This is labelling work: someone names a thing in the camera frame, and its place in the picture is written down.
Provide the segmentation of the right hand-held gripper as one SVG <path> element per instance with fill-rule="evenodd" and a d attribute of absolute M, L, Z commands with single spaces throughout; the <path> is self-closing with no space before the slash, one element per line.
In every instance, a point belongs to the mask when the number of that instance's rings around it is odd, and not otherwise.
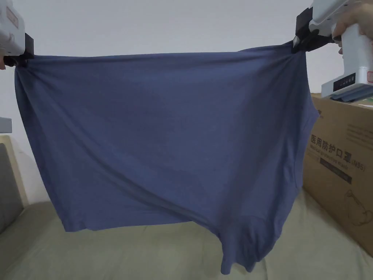
<path fill-rule="evenodd" d="M 314 51 L 329 43 L 342 43 L 344 72 L 322 85 L 321 98 L 360 101 L 373 96 L 372 41 L 360 34 L 357 24 L 336 39 L 332 38 L 337 21 L 362 3 L 361 0 L 314 0 L 296 17 L 293 54 Z"/>

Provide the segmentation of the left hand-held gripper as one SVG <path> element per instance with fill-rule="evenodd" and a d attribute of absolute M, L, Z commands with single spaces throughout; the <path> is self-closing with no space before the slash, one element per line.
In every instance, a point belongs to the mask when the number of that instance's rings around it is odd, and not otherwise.
<path fill-rule="evenodd" d="M 25 22 L 10 0 L 0 1 L 0 55 L 9 67 L 26 67 L 34 58 L 34 40 L 25 32 Z"/>

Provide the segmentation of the person's right hand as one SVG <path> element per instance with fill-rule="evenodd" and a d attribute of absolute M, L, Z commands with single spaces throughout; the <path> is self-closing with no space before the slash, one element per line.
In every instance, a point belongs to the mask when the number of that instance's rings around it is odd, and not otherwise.
<path fill-rule="evenodd" d="M 336 39 L 341 36 L 347 28 L 357 24 L 360 34 L 373 39 L 373 4 L 363 3 L 354 10 L 346 12 L 337 22 L 332 33 L 332 38 Z"/>

